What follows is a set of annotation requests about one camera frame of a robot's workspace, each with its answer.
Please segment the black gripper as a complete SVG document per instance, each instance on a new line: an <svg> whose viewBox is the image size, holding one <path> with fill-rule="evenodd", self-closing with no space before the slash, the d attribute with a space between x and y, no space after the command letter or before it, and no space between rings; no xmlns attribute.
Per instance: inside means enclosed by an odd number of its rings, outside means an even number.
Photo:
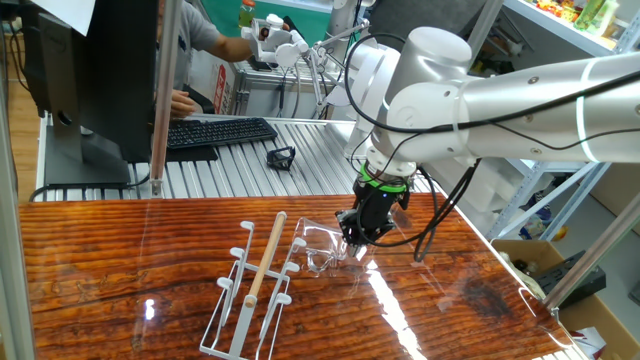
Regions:
<svg viewBox="0 0 640 360"><path fill-rule="evenodd" d="M363 258L368 245L395 228L391 207L400 203L406 207L408 183L395 180L379 183L375 180L356 180L353 185L355 201L351 209L335 213L350 257Z"/></svg>

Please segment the person right hand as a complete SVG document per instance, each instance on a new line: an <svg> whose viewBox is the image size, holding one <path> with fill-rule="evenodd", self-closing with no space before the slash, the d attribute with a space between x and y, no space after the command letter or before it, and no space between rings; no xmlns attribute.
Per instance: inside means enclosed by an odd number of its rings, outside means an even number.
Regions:
<svg viewBox="0 0 640 360"><path fill-rule="evenodd" d="M189 97L185 91L173 89L171 95L171 117L183 119L194 114L196 111L195 101Z"/></svg>

